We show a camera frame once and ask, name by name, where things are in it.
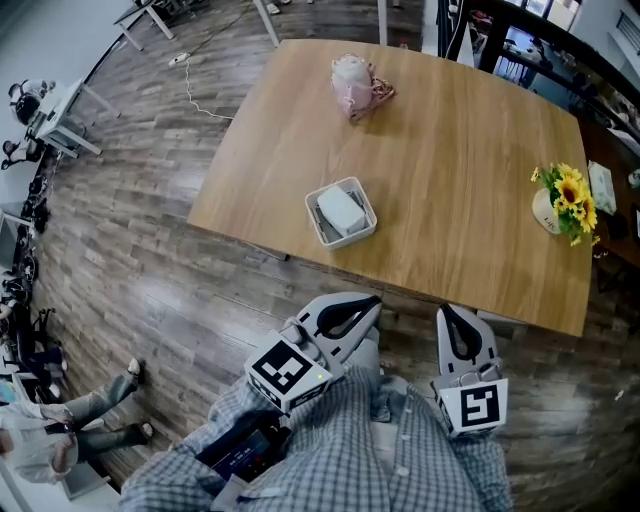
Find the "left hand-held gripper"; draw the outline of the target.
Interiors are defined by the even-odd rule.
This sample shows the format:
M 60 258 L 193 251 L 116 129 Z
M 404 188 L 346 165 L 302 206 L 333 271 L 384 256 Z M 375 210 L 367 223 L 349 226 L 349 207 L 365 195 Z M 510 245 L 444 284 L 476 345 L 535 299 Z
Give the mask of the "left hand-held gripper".
M 325 392 L 334 374 L 374 327 L 377 295 L 326 294 L 279 331 L 271 330 L 244 364 L 248 382 L 282 413 Z

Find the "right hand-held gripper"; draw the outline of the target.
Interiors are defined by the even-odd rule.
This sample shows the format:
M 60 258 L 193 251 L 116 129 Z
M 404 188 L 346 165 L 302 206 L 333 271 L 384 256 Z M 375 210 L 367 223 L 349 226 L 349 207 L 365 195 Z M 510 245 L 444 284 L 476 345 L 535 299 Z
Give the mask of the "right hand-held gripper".
M 496 358 L 491 327 L 471 311 L 449 303 L 438 309 L 436 324 L 442 376 L 431 386 L 448 435 L 468 437 L 504 425 L 508 379 L 503 376 L 502 360 Z M 458 366 L 479 367 L 454 373 Z

